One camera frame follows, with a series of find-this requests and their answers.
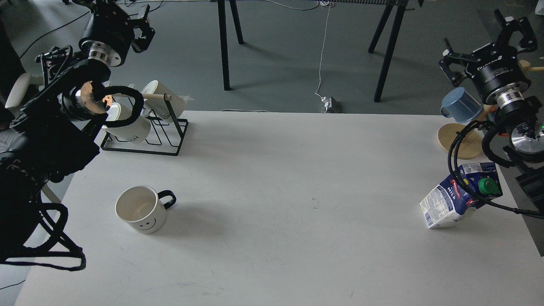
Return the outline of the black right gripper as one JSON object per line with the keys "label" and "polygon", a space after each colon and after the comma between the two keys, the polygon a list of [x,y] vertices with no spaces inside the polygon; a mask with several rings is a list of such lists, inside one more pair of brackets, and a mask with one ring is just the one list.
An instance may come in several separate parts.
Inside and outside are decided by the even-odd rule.
{"label": "black right gripper", "polygon": [[[501,25],[501,31],[494,42],[494,52],[492,44],[488,43],[473,54],[459,54],[453,51],[449,40],[444,38],[446,49],[442,54],[443,59],[439,61],[439,67],[454,87],[470,78],[482,103],[487,105],[495,103],[499,95],[496,91],[501,88],[514,88],[521,93],[529,88],[528,76],[522,70],[517,54],[534,52],[538,48],[536,35],[526,17],[506,19],[498,9],[494,10],[494,15]],[[522,35],[516,48],[509,45],[515,32]],[[463,66],[465,71],[452,71],[451,64]]]}

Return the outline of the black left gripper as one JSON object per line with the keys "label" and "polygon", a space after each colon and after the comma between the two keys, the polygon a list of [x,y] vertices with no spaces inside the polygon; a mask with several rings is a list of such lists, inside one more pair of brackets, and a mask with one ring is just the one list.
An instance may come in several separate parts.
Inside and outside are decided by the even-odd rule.
{"label": "black left gripper", "polygon": [[142,6],[136,19],[131,19],[114,0],[80,0],[79,5],[91,12],[79,48],[107,66],[123,65],[130,48],[137,54],[146,51],[155,36],[148,19],[150,5]]}

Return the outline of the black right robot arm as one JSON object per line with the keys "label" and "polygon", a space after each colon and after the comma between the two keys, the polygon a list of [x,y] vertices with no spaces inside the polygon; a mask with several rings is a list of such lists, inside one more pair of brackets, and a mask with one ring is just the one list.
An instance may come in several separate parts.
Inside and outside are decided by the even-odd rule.
{"label": "black right robot arm", "polygon": [[[543,168],[529,166],[543,162],[543,122],[537,117],[542,103],[535,96],[524,95],[531,81],[518,60],[518,54],[535,51],[538,41],[526,17],[504,17],[499,10],[494,14],[501,26],[497,39],[470,54],[455,52],[444,39],[446,50],[439,66],[451,84],[458,88],[469,79],[480,97],[476,105],[496,107],[495,112],[482,119],[477,114],[467,120],[461,119],[467,126],[455,133],[448,150],[448,170],[455,183],[474,199],[491,207],[542,219]],[[520,171],[517,183],[536,207],[535,211],[506,207],[484,199],[462,181],[457,155],[463,140],[475,129],[486,130],[481,148],[491,162]]]}

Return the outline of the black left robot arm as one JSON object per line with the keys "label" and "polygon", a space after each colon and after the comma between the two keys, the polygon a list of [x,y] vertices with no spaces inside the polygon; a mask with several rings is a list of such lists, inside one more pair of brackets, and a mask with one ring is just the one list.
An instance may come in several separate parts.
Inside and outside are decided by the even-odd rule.
{"label": "black left robot arm", "polygon": [[79,41],[53,47],[37,56],[43,89],[21,108],[10,127],[17,133],[1,153],[1,263],[44,266],[27,258],[74,258],[67,271],[85,269],[81,247],[64,233],[68,209],[44,203],[42,189],[78,172],[100,152],[95,138],[101,127],[119,128],[136,122],[144,104],[142,93],[126,86],[105,87],[111,68],[121,66],[130,48],[150,46],[150,6],[132,19],[114,0],[76,0],[90,19]]}

